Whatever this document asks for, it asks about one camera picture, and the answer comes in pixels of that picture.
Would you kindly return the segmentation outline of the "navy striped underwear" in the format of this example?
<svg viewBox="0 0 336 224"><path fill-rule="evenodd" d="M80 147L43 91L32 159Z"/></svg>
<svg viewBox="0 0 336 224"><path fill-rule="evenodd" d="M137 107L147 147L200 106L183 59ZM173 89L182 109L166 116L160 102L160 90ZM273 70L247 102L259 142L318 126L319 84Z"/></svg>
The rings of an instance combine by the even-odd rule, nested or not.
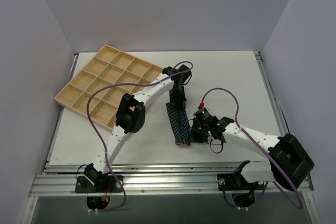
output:
<svg viewBox="0 0 336 224"><path fill-rule="evenodd" d="M175 137L175 144L189 147L191 145L191 128L188 122L185 102L183 102L182 106L179 108L177 105L174 105L170 102L166 103L165 105L171 129Z"/></svg>

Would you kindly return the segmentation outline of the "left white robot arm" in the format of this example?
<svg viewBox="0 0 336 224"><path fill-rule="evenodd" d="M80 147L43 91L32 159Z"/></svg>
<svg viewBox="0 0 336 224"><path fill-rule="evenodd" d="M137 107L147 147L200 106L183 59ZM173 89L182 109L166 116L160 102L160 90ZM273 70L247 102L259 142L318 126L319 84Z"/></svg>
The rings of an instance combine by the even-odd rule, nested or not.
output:
<svg viewBox="0 0 336 224"><path fill-rule="evenodd" d="M138 84L140 91L122 96L115 115L112 146L107 147L99 134L104 160L91 163L84 170L87 186L92 191L100 192L105 188L108 176L114 174L111 163L125 142L144 125L148 106L166 92L169 93L169 102L165 106L175 140L179 144L189 143L190 128L186 115L184 86L192 76L192 69L193 64L190 61L181 61L175 67L164 68L157 80L149 84Z"/></svg>

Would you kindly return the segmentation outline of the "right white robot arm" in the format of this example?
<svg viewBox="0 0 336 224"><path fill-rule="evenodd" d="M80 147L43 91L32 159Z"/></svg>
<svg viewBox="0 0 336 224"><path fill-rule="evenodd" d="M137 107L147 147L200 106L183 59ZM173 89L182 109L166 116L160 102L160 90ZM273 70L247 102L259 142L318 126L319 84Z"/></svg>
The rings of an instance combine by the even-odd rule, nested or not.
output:
<svg viewBox="0 0 336 224"><path fill-rule="evenodd" d="M193 117L191 140L222 145L234 144L266 158L266 161L243 161L234 171L233 182L244 189L252 183L275 182L294 191L314 168L314 162L292 134L270 135L237 125L233 119L212 116L205 107Z"/></svg>

